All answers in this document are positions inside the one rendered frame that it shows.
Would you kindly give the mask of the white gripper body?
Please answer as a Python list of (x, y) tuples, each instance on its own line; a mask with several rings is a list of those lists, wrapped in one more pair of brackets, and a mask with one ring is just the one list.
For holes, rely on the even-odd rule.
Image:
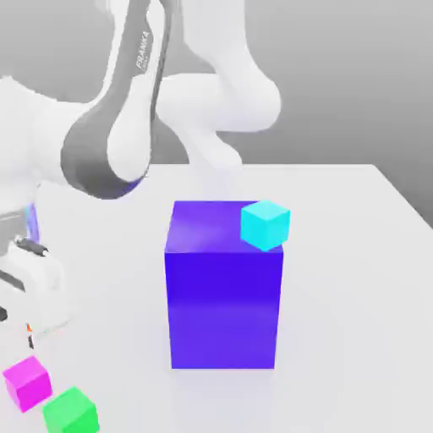
[(0, 306), (9, 319), (30, 326), (35, 339), (64, 326), (70, 303), (61, 262), (47, 250), (10, 244), (0, 257)]

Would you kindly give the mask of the small green cube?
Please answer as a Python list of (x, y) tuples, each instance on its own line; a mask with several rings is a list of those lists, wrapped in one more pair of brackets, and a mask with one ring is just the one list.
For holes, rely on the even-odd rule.
[(56, 396), (42, 409), (47, 433), (98, 433), (96, 405), (76, 386)]

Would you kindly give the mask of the large blue box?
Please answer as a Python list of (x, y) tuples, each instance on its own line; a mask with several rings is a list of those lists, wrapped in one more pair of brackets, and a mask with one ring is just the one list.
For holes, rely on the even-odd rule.
[(275, 366), (283, 248), (241, 239), (244, 201), (177, 200), (164, 249), (171, 366)]

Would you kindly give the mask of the small cyan cube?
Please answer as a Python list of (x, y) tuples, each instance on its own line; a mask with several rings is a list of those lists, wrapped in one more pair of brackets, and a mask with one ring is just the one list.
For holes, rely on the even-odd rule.
[(288, 240), (291, 211), (269, 200), (246, 205), (241, 210), (240, 237), (246, 243), (269, 251)]

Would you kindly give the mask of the small magenta cube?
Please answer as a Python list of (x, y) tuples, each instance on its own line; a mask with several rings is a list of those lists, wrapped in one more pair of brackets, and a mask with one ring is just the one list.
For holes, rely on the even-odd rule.
[(30, 356), (3, 371), (9, 396), (22, 413), (52, 395), (47, 369), (35, 356)]

